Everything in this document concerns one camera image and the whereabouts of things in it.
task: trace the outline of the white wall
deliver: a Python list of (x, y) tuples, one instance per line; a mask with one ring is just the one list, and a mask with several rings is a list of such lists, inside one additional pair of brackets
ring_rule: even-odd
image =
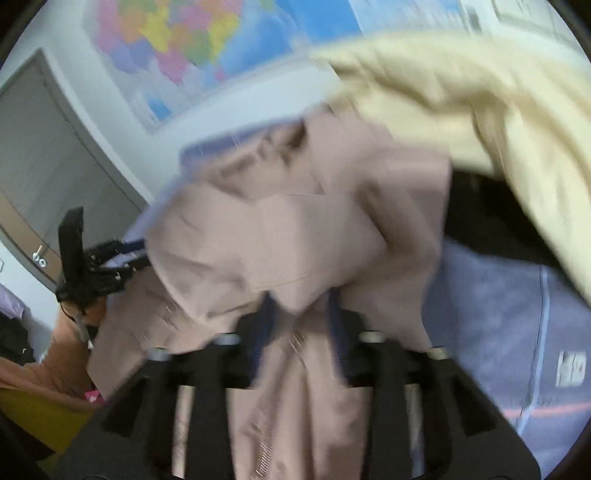
[(0, 85), (42, 47), (78, 116), (130, 183), (150, 201), (177, 172), (180, 151), (229, 128), (297, 115), (337, 83), (312, 65), (226, 88), (153, 135), (130, 110), (83, 29), (88, 0), (48, 0), (0, 71)]
[(29, 309), (24, 316), (24, 324), (29, 332), (29, 344), (38, 358), (49, 346), (50, 333), (59, 308), (56, 297), (33, 277), (2, 243), (0, 260), (4, 262), (0, 272), (0, 283), (21, 299)]

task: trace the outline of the metal screw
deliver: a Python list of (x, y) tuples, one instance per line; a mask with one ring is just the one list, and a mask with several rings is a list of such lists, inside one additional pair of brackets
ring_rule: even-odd
[(148, 353), (148, 359), (153, 362), (167, 362), (172, 354), (166, 348), (152, 348)]
[(427, 355), (431, 360), (447, 360), (449, 358), (448, 353), (444, 348), (437, 347), (437, 348), (430, 348), (427, 350)]
[(386, 338), (382, 332), (369, 330), (367, 332), (361, 332), (359, 334), (359, 340), (362, 343), (384, 343)]
[(237, 333), (221, 333), (213, 339), (216, 345), (231, 346), (238, 345), (241, 342), (240, 335)]

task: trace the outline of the purple fabric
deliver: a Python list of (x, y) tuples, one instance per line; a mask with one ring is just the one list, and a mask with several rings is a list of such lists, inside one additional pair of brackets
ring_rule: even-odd
[(591, 416), (591, 381), (557, 386), (561, 352), (588, 355), (589, 306), (550, 267), (478, 255), (446, 239), (423, 322), (431, 341), (504, 412), (547, 476)]
[(0, 284), (0, 312), (12, 319), (22, 319), (25, 312), (25, 304), (2, 284)]

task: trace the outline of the door handle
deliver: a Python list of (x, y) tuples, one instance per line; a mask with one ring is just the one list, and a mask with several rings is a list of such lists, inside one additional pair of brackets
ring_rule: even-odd
[(39, 245), (39, 248), (37, 249), (37, 251), (35, 253), (33, 253), (33, 255), (32, 255), (33, 261), (37, 265), (39, 265), (41, 268), (45, 268), (47, 266), (47, 262), (45, 261), (44, 258), (41, 257), (46, 248), (47, 248), (46, 245)]

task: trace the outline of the world map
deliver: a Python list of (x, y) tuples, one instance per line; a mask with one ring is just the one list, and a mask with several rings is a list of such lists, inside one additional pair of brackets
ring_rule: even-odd
[(147, 130), (282, 56), (402, 20), (463, 25), (457, 0), (90, 0), (87, 30)]

